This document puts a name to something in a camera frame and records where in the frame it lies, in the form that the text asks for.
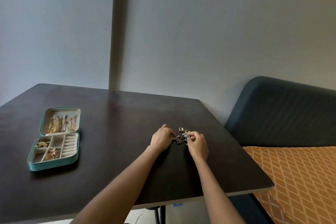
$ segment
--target dark wooden table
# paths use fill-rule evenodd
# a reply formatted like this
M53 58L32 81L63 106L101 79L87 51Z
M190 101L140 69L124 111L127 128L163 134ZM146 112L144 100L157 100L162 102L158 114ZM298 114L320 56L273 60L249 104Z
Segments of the dark wooden table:
M27 157L51 107L81 109L77 162L31 172ZM208 164L228 195L268 189L271 179L197 99L38 84L0 107L0 223L47 220L78 213L150 144L162 124L203 133ZM202 196L187 146L164 151L134 208Z

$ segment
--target orange patterned cushion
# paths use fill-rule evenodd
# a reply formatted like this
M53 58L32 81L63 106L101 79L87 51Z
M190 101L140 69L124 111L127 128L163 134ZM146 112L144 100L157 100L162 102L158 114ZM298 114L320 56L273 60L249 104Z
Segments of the orange patterned cushion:
M336 147L244 147L275 183L255 193L276 224L336 223Z

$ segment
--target jewelry box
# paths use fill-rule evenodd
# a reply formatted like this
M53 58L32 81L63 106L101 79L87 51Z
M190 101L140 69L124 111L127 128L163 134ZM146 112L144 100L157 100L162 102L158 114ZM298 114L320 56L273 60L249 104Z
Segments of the jewelry box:
M81 110L76 107L50 108L44 113L41 137L28 156L31 171L74 163L78 159Z

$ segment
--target person's left hand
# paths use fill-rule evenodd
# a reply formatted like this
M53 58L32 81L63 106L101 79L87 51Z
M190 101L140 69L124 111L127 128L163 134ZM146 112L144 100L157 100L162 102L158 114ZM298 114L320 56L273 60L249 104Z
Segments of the person's left hand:
M167 149L175 137L175 133L171 128L164 124L152 136L150 145L156 148L160 153Z

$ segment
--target person's right hand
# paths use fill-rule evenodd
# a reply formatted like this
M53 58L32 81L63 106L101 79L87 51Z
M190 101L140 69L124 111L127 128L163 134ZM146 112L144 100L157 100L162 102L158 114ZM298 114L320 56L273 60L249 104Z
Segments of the person's right hand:
M188 149L194 161L199 158L207 160L209 150L203 134L199 134L197 131L192 131L188 132L187 135L190 136L187 139Z

